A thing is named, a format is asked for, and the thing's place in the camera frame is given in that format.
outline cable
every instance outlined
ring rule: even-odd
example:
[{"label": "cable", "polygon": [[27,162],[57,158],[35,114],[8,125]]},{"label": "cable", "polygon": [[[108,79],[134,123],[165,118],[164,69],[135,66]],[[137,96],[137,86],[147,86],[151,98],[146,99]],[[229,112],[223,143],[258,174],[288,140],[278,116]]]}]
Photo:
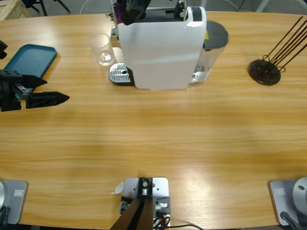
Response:
[{"label": "cable", "polygon": [[243,4],[245,1],[243,1],[243,2],[241,3],[240,7],[237,7],[237,6],[236,6],[235,4],[233,4],[230,0],[222,0],[222,1],[225,1],[225,2],[228,2],[229,4],[231,4],[233,7],[235,7],[236,11],[238,11],[238,12],[252,12],[252,11],[241,11],[241,10],[240,10],[240,7],[242,6],[242,4]]},{"label": "cable", "polygon": [[228,2],[230,5],[232,5],[233,7],[235,7],[236,11],[239,11],[239,8],[238,8],[235,4],[233,4],[230,0],[222,0],[222,1]]},{"label": "cable", "polygon": [[92,2],[93,2],[93,0],[86,0],[85,3],[82,5],[79,14],[82,14],[82,11],[83,11],[83,8],[84,8],[84,7],[85,7],[85,9],[86,9],[87,11],[92,12],[92,13],[103,12],[103,10],[100,10],[100,11],[93,11],[93,10],[90,10],[90,9],[88,8],[88,5],[89,5],[90,3],[92,3]]},{"label": "cable", "polygon": [[89,12],[93,12],[93,13],[103,12],[103,10],[100,10],[100,11],[93,11],[93,10],[90,10],[90,9],[89,9],[89,8],[88,8],[88,5],[91,4],[92,1],[93,1],[93,0],[90,0],[90,1],[86,4],[86,6],[85,6],[86,10],[89,11]]},{"label": "cable", "polygon": [[166,226],[166,227],[156,227],[156,229],[175,229],[175,228],[183,228],[183,227],[195,227],[199,230],[204,230],[201,227],[195,224],[184,224],[184,225],[177,225],[177,226]]},{"label": "cable", "polygon": [[85,1],[85,3],[82,5],[82,7],[81,7],[81,9],[80,9],[79,14],[82,13],[82,10],[83,10],[84,6],[85,6],[89,1],[91,1],[91,0],[86,0],[86,1]]},{"label": "cable", "polygon": [[302,226],[296,223],[295,220],[292,219],[287,212],[281,212],[280,216],[291,226],[293,230],[302,230]]}]

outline yellow label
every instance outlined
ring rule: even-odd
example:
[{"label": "yellow label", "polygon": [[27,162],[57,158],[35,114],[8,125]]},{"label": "yellow label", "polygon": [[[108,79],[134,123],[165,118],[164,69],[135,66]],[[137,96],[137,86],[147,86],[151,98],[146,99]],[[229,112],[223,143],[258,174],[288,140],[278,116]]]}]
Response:
[{"label": "yellow label", "polygon": [[209,40],[209,34],[208,34],[207,31],[206,31],[206,34],[205,34],[205,40]]}]

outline black stand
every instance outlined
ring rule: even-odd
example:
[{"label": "black stand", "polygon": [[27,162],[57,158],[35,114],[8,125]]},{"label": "black stand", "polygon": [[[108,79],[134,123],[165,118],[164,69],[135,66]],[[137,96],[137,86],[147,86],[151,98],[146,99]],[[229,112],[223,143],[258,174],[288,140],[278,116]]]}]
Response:
[{"label": "black stand", "polygon": [[[64,9],[65,9],[68,13],[71,12],[71,11],[68,9],[68,7],[67,7],[61,0],[54,0],[54,1],[58,1],[59,4],[61,4],[62,7],[64,7]],[[38,1],[35,2],[34,4],[40,4],[41,7],[42,7],[42,10],[43,10],[44,15],[45,15],[45,16],[48,16],[43,0],[38,0]],[[32,5],[31,8],[32,8],[33,10],[35,10],[36,12],[39,13],[39,10],[38,10],[35,6]]]}]

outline metal plate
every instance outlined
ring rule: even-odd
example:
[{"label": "metal plate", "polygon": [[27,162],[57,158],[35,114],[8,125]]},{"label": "metal plate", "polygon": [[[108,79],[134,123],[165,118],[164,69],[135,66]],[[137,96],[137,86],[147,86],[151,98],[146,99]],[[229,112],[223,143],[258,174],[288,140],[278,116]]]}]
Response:
[{"label": "metal plate", "polygon": [[285,211],[289,216],[298,222],[297,212],[293,203],[293,188],[296,180],[272,181],[270,182],[270,192],[274,202],[277,221],[287,226],[288,223],[280,217],[280,213]]},{"label": "metal plate", "polygon": [[4,199],[5,199],[5,187],[4,187],[4,183],[0,181],[0,208],[4,204]]},{"label": "metal plate", "polygon": [[5,187],[5,199],[3,205],[11,209],[8,223],[17,224],[21,217],[24,197],[27,190],[25,181],[2,181]]},{"label": "metal plate", "polygon": [[110,68],[109,79],[113,83],[131,83],[125,63],[116,63]]},{"label": "metal plate", "polygon": [[[124,181],[124,195],[125,197],[136,198],[138,191],[139,178],[127,178]],[[169,196],[168,180],[165,177],[153,178],[153,197]]]}]

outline floor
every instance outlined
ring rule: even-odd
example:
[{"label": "floor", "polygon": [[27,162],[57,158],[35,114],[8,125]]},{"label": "floor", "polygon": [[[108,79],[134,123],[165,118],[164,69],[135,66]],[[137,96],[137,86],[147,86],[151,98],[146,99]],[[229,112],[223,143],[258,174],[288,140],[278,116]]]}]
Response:
[{"label": "floor", "polygon": [[[82,5],[85,0],[62,0],[64,4],[70,9],[71,14],[79,14]],[[192,4],[195,2],[201,2],[201,0],[189,0]],[[239,6],[243,0],[208,0],[206,5],[207,11],[236,11],[235,6]],[[65,9],[53,0],[44,0],[46,11],[49,16],[53,15],[66,15],[68,14]],[[168,0],[152,0],[152,6],[173,6],[176,1]],[[255,11],[261,0],[245,0],[244,4],[240,8],[241,11]],[[29,9],[33,16],[41,16],[42,10],[39,4],[35,5],[40,13],[37,13],[33,9]],[[81,14],[88,13],[106,13],[110,12],[110,0],[89,0],[88,4],[83,7]],[[307,15],[307,4],[304,0],[270,0],[263,12],[275,12],[275,13],[294,13]]]}]

